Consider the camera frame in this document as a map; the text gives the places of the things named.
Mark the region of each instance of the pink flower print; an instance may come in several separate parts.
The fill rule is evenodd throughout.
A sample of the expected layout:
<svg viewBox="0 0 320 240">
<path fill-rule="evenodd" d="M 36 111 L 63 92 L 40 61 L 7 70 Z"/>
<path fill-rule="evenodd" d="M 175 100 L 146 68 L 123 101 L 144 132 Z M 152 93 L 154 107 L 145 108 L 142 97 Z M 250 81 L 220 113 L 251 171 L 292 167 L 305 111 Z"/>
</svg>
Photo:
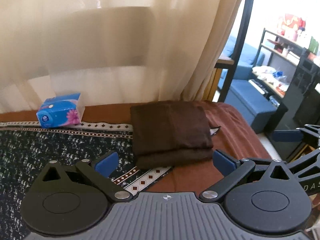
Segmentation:
<svg viewBox="0 0 320 240">
<path fill-rule="evenodd" d="M 67 119 L 68 120 L 64 123 L 64 125 L 80 123 L 78 112 L 76 109 L 71 109 L 69 110 L 69 112 L 67 112 Z"/>
</svg>

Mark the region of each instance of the blue ottoman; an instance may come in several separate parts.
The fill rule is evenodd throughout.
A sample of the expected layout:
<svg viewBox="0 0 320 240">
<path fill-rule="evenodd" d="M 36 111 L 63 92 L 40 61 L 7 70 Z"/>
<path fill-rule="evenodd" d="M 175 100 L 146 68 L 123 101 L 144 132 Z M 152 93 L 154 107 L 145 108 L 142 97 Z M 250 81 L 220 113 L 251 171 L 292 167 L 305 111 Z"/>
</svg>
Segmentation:
<svg viewBox="0 0 320 240">
<path fill-rule="evenodd" d="M 247 80 L 233 80 L 225 103 L 234 106 L 255 133 L 263 132 L 270 116 L 276 111 Z"/>
</svg>

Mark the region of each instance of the blue sofa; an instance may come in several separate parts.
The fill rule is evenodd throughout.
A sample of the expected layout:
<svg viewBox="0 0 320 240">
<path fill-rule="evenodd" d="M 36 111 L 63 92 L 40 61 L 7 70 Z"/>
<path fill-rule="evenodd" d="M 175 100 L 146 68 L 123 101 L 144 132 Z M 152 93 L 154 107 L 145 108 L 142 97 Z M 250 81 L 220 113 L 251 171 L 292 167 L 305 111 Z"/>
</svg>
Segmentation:
<svg viewBox="0 0 320 240">
<path fill-rule="evenodd" d="M 223 49 L 223 54 L 231 57 L 233 53 L 233 49 L 236 44 L 236 37 L 230 36 L 224 49 Z M 242 52 L 240 55 L 239 63 L 236 68 L 235 75 L 233 76 L 233 79 L 241 79 L 241 80 L 249 80 L 252 78 L 252 67 L 253 67 L 253 61 L 254 58 L 256 57 L 258 49 L 250 46 L 249 44 L 244 44 L 242 48 Z M 257 61 L 257 66 L 261 66 L 262 62 L 264 60 L 264 53 L 260 52 L 258 61 Z M 227 76 L 227 69 L 223 69 L 221 73 L 221 77 L 218 83 L 218 88 L 222 89 L 224 80 Z"/>
</svg>

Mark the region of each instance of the patterned blanket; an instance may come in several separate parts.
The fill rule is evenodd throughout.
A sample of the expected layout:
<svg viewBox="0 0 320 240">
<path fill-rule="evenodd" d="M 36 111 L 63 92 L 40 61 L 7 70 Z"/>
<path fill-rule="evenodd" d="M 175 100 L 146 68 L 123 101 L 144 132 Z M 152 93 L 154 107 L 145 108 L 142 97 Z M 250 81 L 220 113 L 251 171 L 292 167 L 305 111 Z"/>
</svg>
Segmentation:
<svg viewBox="0 0 320 240">
<path fill-rule="evenodd" d="M 119 166 L 110 175 L 132 194 L 145 190 L 170 167 L 139 170 L 129 124 L 86 123 L 42 129 L 38 122 L 0 123 L 0 239 L 23 239 L 29 231 L 19 210 L 28 187 L 50 160 L 73 165 L 115 150 Z"/>
</svg>

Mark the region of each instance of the white floor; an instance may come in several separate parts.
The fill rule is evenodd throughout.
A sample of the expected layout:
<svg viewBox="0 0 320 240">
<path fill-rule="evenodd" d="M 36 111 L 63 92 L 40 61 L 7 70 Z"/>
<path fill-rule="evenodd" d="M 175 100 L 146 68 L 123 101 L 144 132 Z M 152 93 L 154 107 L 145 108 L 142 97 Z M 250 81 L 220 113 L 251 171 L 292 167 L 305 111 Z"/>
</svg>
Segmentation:
<svg viewBox="0 0 320 240">
<path fill-rule="evenodd" d="M 220 96 L 220 93 L 218 91 L 216 91 L 213 96 L 212 101 L 218 102 L 219 96 Z M 267 152 L 269 153 L 269 155 L 271 156 L 271 158 L 273 160 L 281 159 L 279 154 L 277 153 L 276 149 L 272 146 L 272 144 L 270 143 L 270 141 L 268 140 L 268 138 L 265 136 L 264 133 L 258 134 L 258 137 L 259 137 L 260 142 L 262 143 L 262 145 L 267 150 Z"/>
<path fill-rule="evenodd" d="M 270 143 L 268 138 L 265 136 L 264 133 L 257 134 L 259 137 L 260 142 L 262 143 L 263 147 L 267 150 L 268 154 L 271 156 L 273 160 L 281 159 L 279 154 L 277 153 L 276 149 Z"/>
</svg>

